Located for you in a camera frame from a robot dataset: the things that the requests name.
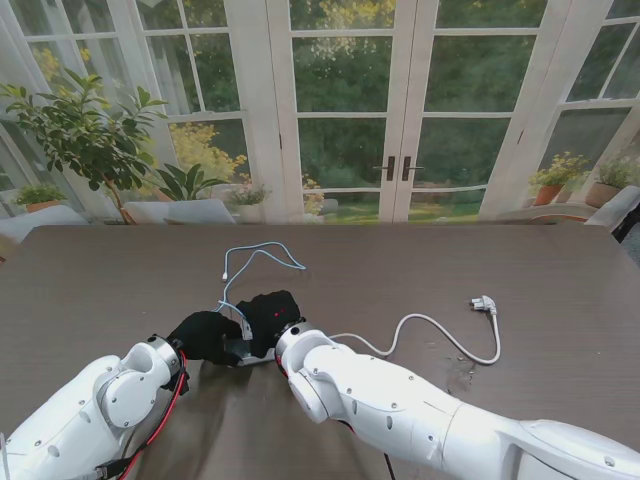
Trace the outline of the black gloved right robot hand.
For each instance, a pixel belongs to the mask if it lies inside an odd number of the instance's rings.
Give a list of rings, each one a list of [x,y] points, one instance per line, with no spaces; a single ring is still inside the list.
[[[304,320],[294,297],[286,290],[257,295],[251,301],[239,302],[236,307],[249,324],[250,351],[258,358],[264,358],[276,346],[287,328]]]

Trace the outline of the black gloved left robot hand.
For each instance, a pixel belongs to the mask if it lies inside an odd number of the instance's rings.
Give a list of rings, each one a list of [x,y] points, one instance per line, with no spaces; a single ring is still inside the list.
[[[240,357],[225,350],[226,340],[242,338],[238,323],[219,312],[199,311],[186,317],[166,338],[188,360],[235,367]]]

